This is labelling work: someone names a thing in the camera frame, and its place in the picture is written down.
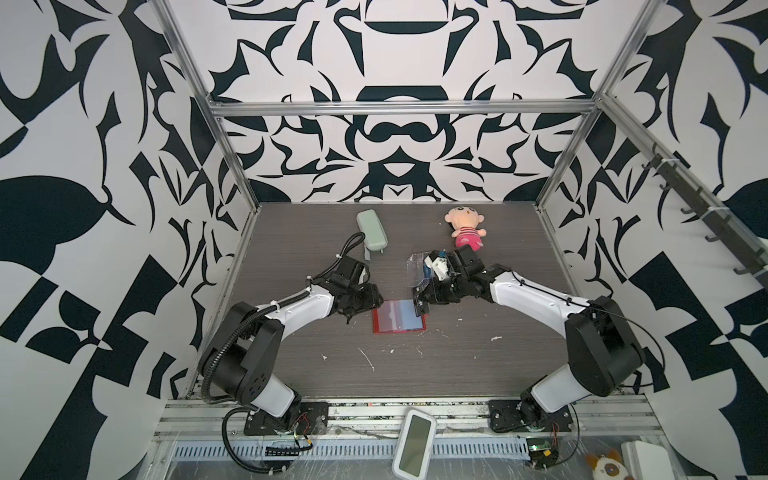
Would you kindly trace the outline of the red card holder wallet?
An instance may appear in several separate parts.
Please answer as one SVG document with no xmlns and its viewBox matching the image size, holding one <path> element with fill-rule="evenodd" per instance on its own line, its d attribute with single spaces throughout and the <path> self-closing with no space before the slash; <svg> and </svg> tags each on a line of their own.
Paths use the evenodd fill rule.
<svg viewBox="0 0 768 480">
<path fill-rule="evenodd" d="M 387 300 L 373 311 L 374 334 L 400 334 L 422 332 L 426 317 L 416 314 L 411 300 Z"/>
</svg>

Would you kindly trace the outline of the clear plastic card box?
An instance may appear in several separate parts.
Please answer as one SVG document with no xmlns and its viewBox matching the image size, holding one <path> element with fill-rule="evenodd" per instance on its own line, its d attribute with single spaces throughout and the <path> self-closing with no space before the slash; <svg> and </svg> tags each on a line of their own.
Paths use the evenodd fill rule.
<svg viewBox="0 0 768 480">
<path fill-rule="evenodd" d="M 409 288 L 415 288 L 424 280 L 435 276 L 432 261 L 437 257 L 435 251 L 412 254 L 406 261 L 406 280 Z"/>
</svg>

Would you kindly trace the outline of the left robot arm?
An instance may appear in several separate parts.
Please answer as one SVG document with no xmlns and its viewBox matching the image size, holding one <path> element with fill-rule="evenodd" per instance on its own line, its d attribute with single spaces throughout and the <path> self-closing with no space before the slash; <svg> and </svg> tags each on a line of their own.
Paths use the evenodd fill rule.
<svg viewBox="0 0 768 480">
<path fill-rule="evenodd" d="M 260 306 L 235 304 L 198 363 L 201 398 L 209 405 L 234 402 L 274 418 L 288 416 L 299 394 L 274 374 L 282 342 L 315 321 L 335 314 L 350 320 L 382 304 L 368 265 L 349 256 L 338 257 L 289 297 Z"/>
</svg>

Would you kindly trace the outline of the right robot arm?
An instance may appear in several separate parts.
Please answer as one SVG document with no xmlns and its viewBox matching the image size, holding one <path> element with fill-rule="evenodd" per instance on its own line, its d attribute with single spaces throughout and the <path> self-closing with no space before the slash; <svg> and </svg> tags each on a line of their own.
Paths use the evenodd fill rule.
<svg viewBox="0 0 768 480">
<path fill-rule="evenodd" d="M 522 422 L 533 424 L 588 396 L 607 397 L 645 363 L 630 321 L 612 299 L 590 300 L 533 282 L 509 267 L 486 266 L 469 247 L 432 251 L 418 264 L 417 315 L 466 297 L 508 307 L 565 339 L 567 362 L 521 395 Z"/>
</svg>

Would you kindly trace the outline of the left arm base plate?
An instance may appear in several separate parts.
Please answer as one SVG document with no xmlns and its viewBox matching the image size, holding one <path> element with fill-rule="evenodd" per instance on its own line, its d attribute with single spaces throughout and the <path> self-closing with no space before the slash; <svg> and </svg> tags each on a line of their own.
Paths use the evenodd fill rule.
<svg viewBox="0 0 768 480">
<path fill-rule="evenodd" d="M 329 416 L 328 402 L 294 402 L 281 417 L 274 417 L 259 410 L 246 417 L 244 434 L 246 436 L 277 435 L 296 432 L 299 435 L 314 434 L 323 431 Z"/>
</svg>

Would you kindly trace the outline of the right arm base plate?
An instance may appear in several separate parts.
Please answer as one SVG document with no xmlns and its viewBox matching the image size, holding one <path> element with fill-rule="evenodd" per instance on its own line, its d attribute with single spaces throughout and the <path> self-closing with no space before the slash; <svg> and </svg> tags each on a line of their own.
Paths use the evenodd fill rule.
<svg viewBox="0 0 768 480">
<path fill-rule="evenodd" d="M 489 428 L 494 433 L 571 432 L 573 416 L 569 407 L 546 412 L 532 399 L 493 399 L 487 402 Z"/>
</svg>

